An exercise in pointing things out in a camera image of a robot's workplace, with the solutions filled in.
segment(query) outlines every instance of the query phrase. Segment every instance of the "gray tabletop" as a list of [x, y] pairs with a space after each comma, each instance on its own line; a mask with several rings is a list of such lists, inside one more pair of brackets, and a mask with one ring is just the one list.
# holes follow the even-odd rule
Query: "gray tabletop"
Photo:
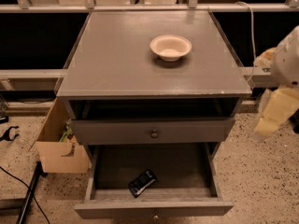
[[[150, 50], [158, 35], [181, 35], [192, 52], [174, 63]], [[248, 96], [251, 93], [205, 11], [93, 13], [58, 91], [62, 98]]]

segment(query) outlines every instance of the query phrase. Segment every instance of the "open cardboard box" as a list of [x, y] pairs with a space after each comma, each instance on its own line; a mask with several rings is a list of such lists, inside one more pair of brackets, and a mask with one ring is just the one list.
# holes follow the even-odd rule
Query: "open cardboard box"
[[87, 173], [90, 160], [84, 146], [59, 142], [69, 120], [63, 102], [55, 100], [36, 139], [45, 173]]

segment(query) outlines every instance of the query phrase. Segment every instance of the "cabinet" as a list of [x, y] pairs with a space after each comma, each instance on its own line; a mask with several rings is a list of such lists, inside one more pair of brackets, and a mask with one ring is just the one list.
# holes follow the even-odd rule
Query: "cabinet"
[[[158, 35], [192, 42], [167, 63]], [[218, 216], [213, 157], [251, 90], [205, 11], [94, 12], [57, 96], [92, 162], [83, 218]], [[151, 169], [158, 181], [134, 198], [128, 183]]]

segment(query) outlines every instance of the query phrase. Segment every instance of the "speckled floor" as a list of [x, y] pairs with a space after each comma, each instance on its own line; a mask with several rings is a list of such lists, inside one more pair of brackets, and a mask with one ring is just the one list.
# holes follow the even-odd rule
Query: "speckled floor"
[[[0, 132], [19, 125], [14, 142], [0, 143], [0, 165], [29, 184], [38, 155], [33, 144], [43, 116], [16, 116], [0, 125]], [[214, 160], [225, 201], [234, 208], [224, 217], [172, 217], [159, 219], [83, 220], [73, 207], [82, 203], [87, 175], [48, 174], [39, 180], [36, 198], [50, 223], [198, 223], [253, 224], [299, 223], [299, 135], [285, 124], [264, 142], [249, 136], [254, 114], [237, 114], [236, 124], [221, 144]], [[22, 198], [26, 188], [0, 172], [0, 199]], [[0, 223], [15, 223], [17, 215], [1, 215]], [[31, 205], [27, 223], [46, 223], [36, 204]]]

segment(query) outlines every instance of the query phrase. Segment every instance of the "bowl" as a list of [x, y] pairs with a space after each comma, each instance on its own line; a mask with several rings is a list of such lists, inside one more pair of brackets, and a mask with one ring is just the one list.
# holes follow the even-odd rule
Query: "bowl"
[[182, 36], [161, 35], [150, 42], [150, 48], [161, 59], [174, 62], [187, 55], [192, 49], [192, 44]]

